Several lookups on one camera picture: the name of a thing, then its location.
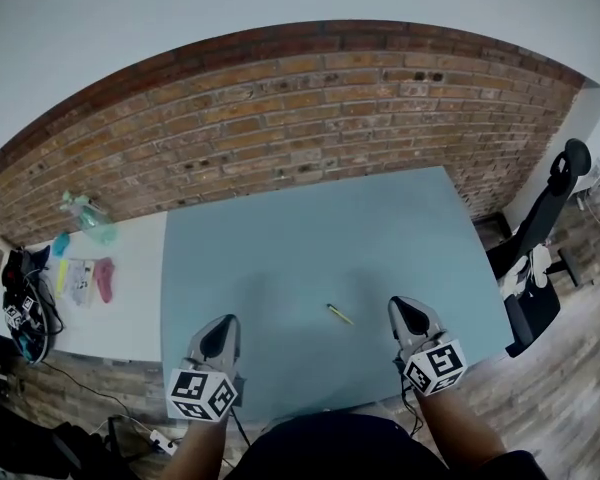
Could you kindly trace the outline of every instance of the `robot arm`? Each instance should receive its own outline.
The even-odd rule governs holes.
[[[180,369],[171,372],[167,399],[179,417],[218,422],[239,406],[244,379],[237,375],[240,323],[235,315],[216,318],[191,342]]]
[[[394,360],[400,375],[425,396],[458,382],[467,369],[466,359],[435,310],[415,299],[394,296],[388,311],[393,337],[400,344]]]

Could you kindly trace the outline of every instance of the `yellow pen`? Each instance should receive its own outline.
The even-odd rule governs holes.
[[[338,315],[340,318],[342,318],[345,322],[347,322],[349,325],[353,325],[353,322],[351,320],[349,320],[346,316],[344,316],[342,313],[340,313],[340,311],[338,311],[333,304],[327,304],[327,307],[333,311],[336,315]]]

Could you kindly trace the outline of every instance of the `pink sock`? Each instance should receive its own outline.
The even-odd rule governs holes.
[[[111,302],[113,298],[113,292],[111,291],[111,277],[113,276],[114,270],[113,261],[111,258],[102,258],[96,261],[93,275],[96,278],[98,284],[98,290],[100,291],[100,297],[105,304]]]

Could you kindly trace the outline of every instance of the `yellow marker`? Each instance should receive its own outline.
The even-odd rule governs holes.
[[[349,325],[353,325],[353,322],[349,320],[346,316],[344,316],[342,313],[340,313],[340,311],[338,311],[334,306],[332,306],[331,304],[327,304],[327,307],[340,318],[342,318],[345,322],[347,322]]]
[[[62,297],[64,292],[64,283],[67,279],[67,271],[69,270],[69,262],[67,260],[60,260],[60,266],[58,268],[58,279],[56,281],[56,298]]]

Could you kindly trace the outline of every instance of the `black shirt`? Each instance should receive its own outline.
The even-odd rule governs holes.
[[[227,478],[459,478],[428,448],[390,420],[326,412],[274,427]],[[510,452],[462,478],[546,480],[533,456]]]

